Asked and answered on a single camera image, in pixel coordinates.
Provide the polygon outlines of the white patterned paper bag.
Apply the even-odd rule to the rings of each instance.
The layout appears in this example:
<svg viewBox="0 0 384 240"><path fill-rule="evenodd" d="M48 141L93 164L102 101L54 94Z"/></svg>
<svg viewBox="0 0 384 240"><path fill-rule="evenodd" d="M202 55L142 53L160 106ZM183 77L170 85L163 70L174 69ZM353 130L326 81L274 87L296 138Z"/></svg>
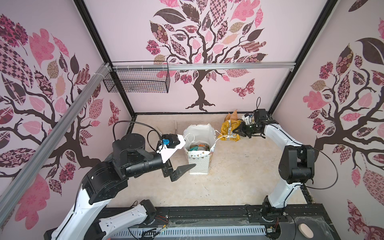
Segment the white patterned paper bag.
<svg viewBox="0 0 384 240"><path fill-rule="evenodd" d="M208 175L211 161L218 140L226 138L210 124L190 125L184 130L183 137L186 141L184 151L190 165L196 166L190 170L190 175Z"/></svg>

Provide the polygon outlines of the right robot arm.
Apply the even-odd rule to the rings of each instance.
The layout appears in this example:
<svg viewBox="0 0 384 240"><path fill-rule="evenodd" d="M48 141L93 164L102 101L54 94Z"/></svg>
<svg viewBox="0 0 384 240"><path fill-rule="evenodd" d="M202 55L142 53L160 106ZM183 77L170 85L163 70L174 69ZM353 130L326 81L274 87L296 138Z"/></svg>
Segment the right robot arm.
<svg viewBox="0 0 384 240"><path fill-rule="evenodd" d="M280 180L265 197L261 214L264 218L282 216L293 193L315 175L315 151L310 145L296 142L265 109L254 111L254 122L241 120L232 133L241 137L271 139L282 151L278 171Z"/></svg>

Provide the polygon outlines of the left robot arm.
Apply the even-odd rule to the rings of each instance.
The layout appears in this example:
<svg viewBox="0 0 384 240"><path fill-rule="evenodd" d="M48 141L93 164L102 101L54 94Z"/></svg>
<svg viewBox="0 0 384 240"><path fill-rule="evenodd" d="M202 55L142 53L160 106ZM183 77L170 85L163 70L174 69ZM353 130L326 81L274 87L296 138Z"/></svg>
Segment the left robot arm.
<svg viewBox="0 0 384 240"><path fill-rule="evenodd" d="M123 189L130 178L161 170L172 182L194 168L196 164L173 169L170 157L186 144L182 135L167 134L160 137L157 150L147 152L145 138L140 134L127 134L113 142L113 152L94 166L80 184L76 200L56 228L44 234L46 240L108 240L129 227L151 224L157 210L150 200L143 200L127 211L99 218L100 212Z"/></svg>

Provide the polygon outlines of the orange snack packet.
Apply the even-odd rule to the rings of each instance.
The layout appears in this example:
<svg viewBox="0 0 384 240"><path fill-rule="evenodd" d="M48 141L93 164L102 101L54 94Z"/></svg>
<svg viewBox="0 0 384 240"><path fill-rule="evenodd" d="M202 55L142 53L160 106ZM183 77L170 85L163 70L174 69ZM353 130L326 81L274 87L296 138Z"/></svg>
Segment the orange snack packet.
<svg viewBox="0 0 384 240"><path fill-rule="evenodd" d="M233 120L233 121L237 121L239 118L238 118L238 112L237 110L235 110L233 113L228 113L227 116L225 117L225 121L229 121L229 120Z"/></svg>

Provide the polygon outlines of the yellow snack packet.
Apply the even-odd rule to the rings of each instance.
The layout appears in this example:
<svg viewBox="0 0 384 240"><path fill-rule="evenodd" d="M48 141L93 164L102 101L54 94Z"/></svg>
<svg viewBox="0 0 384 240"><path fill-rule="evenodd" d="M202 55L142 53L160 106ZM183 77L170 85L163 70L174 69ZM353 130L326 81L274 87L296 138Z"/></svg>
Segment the yellow snack packet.
<svg viewBox="0 0 384 240"><path fill-rule="evenodd" d="M233 133L233 130L240 126L241 120L226 120L221 127L220 140L237 142L241 139L239 134Z"/></svg>

